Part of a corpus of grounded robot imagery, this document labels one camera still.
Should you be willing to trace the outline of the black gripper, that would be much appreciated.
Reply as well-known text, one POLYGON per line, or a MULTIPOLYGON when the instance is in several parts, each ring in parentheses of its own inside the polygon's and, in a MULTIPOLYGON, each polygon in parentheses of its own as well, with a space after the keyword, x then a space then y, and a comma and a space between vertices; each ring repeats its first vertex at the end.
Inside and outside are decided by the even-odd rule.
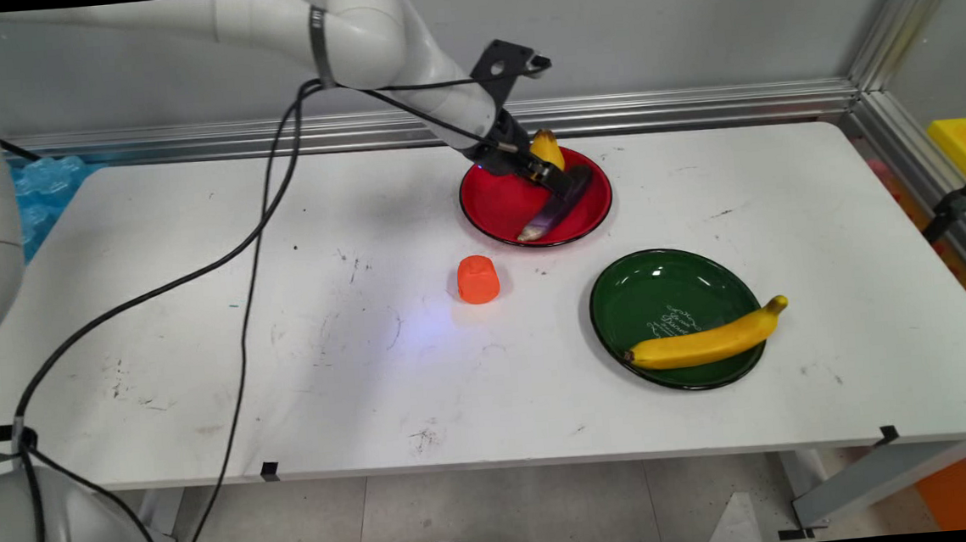
POLYGON ((487 142, 472 148, 472 162, 492 176, 520 176, 536 181, 563 201, 586 190, 584 164, 566 165, 560 148, 530 151, 531 137, 505 108, 496 111, 487 142))

